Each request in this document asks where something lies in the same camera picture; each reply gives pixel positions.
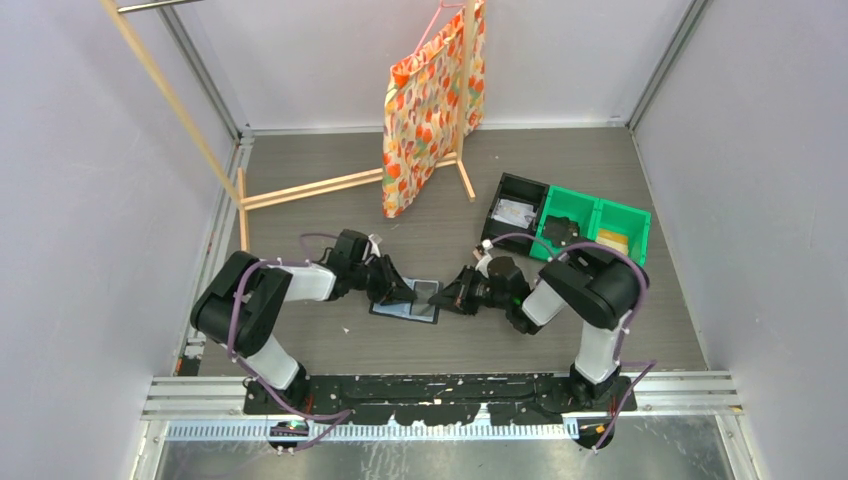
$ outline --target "garment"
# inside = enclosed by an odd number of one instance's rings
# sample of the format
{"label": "garment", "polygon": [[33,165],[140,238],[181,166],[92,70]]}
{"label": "garment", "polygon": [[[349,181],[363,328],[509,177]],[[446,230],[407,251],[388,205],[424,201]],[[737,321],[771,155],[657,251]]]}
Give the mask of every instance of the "garment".
{"label": "garment", "polygon": [[383,214],[394,218],[411,203],[437,161],[454,151],[459,88],[468,88],[465,134],[483,118],[485,0],[477,0],[468,85],[462,76],[462,10],[420,50],[391,68],[383,125]]}

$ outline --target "wooden clothing rack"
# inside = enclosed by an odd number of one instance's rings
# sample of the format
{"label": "wooden clothing rack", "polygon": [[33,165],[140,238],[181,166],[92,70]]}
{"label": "wooden clothing rack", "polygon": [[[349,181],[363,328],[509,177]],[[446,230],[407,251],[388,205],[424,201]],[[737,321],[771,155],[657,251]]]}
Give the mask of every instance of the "wooden clothing rack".
{"label": "wooden clothing rack", "polygon": [[[126,14],[133,12],[140,12],[144,10],[152,10],[156,8],[161,8],[165,6],[173,6],[182,3],[193,3],[202,0],[161,0],[157,2],[151,2],[146,4],[132,5],[127,7],[119,7],[115,0],[100,0],[100,3],[108,12],[109,17],[114,22],[115,26],[123,35],[124,40],[126,40],[127,44],[130,46],[132,51],[135,53],[136,57],[138,57],[139,62],[141,62],[144,69],[147,71],[150,78],[153,80],[153,83],[159,88],[162,92],[162,95],[165,97],[165,100],[168,101],[168,104],[171,106],[171,109],[174,110],[174,113],[177,115],[177,118],[182,123],[183,127],[185,127],[186,131],[191,136],[192,141],[197,146],[200,153],[203,154],[206,163],[209,164],[209,167],[215,173],[215,176],[218,178],[218,181],[221,182],[221,185],[226,190],[227,194],[233,200],[233,203],[238,207],[239,212],[239,236],[241,239],[241,249],[244,251],[250,250],[250,236],[248,230],[248,219],[247,213],[250,210],[256,210],[258,208],[269,207],[271,205],[277,205],[281,203],[291,202],[293,200],[299,200],[301,198],[307,198],[315,195],[322,195],[325,193],[335,192],[337,190],[344,190],[346,188],[352,188],[359,185],[365,185],[367,183],[376,183],[380,182],[383,179],[383,169],[375,168],[373,170],[366,170],[364,172],[354,173],[351,175],[345,175],[342,177],[331,178],[328,180],[322,180],[320,182],[307,183],[305,185],[300,185],[292,188],[285,188],[282,190],[277,190],[276,192],[263,193],[261,195],[247,195],[247,185],[245,182],[245,174],[241,167],[238,169],[236,185],[230,181],[227,177],[227,174],[224,173],[223,168],[221,168],[221,162],[212,152],[211,147],[209,146],[209,142],[206,141],[206,138],[200,132],[197,124],[194,122],[194,119],[189,115],[183,103],[180,101],[176,92],[174,91],[173,86],[168,82],[167,78],[165,78],[165,74],[159,68],[159,65],[153,59],[153,56],[150,54],[150,51],[144,45],[144,42],[141,41],[141,38],[138,36],[138,33],[135,31],[133,26],[130,24],[129,20],[126,18]],[[463,13],[463,25],[474,25],[474,6],[476,0],[466,0],[465,2],[465,10]],[[468,79],[471,74],[471,49],[472,49],[472,40],[474,35],[463,35],[462,41],[462,77],[460,81],[460,85],[468,85]],[[465,114],[466,108],[468,106],[468,88],[460,88],[459,93],[459,102],[458,102],[458,112],[456,115],[456,148],[453,152],[445,155],[444,158],[439,160],[436,163],[436,168],[447,167],[449,165],[456,165],[457,171],[459,172],[460,179],[462,180],[462,184],[465,187],[465,193],[468,195],[469,201],[474,201],[476,199],[476,195],[474,193],[474,188],[471,186],[471,180],[468,178],[468,172],[465,170],[465,164],[463,163],[463,147],[465,144],[465,135],[464,135],[464,127],[465,127]]]}

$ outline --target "pink hanger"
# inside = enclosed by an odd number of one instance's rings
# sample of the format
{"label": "pink hanger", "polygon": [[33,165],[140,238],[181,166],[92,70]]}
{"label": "pink hanger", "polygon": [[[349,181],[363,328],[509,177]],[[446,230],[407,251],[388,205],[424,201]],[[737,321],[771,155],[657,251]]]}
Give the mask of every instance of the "pink hanger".
{"label": "pink hanger", "polygon": [[436,14],[433,15],[433,19],[430,20],[430,25],[427,25],[427,30],[424,31],[424,35],[421,37],[421,40],[418,42],[418,46],[415,47],[415,51],[421,49],[421,45],[424,45],[424,41],[427,40],[427,36],[430,35],[430,30],[433,29],[433,25],[436,23],[436,19],[439,18],[439,14],[442,13],[442,10],[445,8],[457,8],[462,7],[463,4],[457,3],[454,5],[445,5],[445,0],[439,0],[439,8],[436,10]]}

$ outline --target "phone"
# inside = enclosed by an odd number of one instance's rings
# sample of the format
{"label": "phone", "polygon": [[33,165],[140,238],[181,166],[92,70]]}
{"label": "phone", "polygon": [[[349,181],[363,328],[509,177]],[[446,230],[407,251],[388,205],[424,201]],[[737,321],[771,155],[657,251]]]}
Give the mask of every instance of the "phone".
{"label": "phone", "polygon": [[433,315],[436,307],[427,303],[430,297],[439,293],[439,282],[431,280],[416,280],[412,286],[416,299],[412,302],[410,315],[429,317]]}

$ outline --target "gray wall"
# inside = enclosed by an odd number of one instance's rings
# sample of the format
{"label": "gray wall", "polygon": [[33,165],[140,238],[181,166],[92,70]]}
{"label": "gray wall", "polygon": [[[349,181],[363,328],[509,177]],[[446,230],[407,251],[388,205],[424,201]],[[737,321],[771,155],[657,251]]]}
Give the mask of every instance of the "gray wall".
{"label": "gray wall", "polygon": [[[690,1],[489,1],[484,123],[623,122]],[[179,11],[199,17],[204,59],[253,128],[344,128],[382,126],[389,67],[438,4],[209,0]]]}
{"label": "gray wall", "polygon": [[[228,156],[157,16],[135,23]],[[126,478],[219,187],[99,2],[0,2],[0,52],[0,478]]]}
{"label": "gray wall", "polygon": [[848,4],[714,2],[639,127],[709,363],[776,479],[845,478]]}

